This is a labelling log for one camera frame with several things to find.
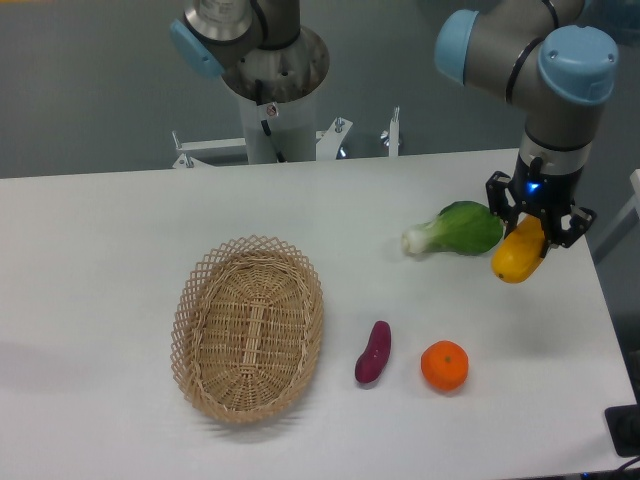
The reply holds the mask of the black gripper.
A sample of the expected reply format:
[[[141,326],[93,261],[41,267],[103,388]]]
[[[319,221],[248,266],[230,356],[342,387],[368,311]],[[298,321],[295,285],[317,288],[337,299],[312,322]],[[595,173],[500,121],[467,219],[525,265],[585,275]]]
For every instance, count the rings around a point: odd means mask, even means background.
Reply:
[[[571,172],[545,172],[540,157],[526,162],[518,154],[514,175],[495,171],[485,184],[488,208],[504,225],[507,238],[518,226],[522,212],[539,217],[544,243],[539,257],[552,248],[568,249],[581,238],[597,219],[594,210],[575,205],[574,194],[583,168]],[[568,226],[562,224],[568,217]]]

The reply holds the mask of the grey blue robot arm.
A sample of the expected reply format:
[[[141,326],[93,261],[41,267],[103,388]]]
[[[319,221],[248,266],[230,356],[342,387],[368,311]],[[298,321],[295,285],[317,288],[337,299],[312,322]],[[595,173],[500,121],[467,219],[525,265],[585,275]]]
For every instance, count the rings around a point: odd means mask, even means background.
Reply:
[[[618,49],[606,33],[577,25],[585,8],[504,1],[486,14],[459,10],[435,43],[440,73],[527,115],[514,173],[493,174],[486,191],[508,235],[526,217],[539,221],[540,255],[571,246],[595,220],[574,192],[614,88]],[[195,72],[221,78],[237,98],[251,163],[319,158],[314,95],[329,53],[302,26],[298,2],[192,1],[170,37]]]

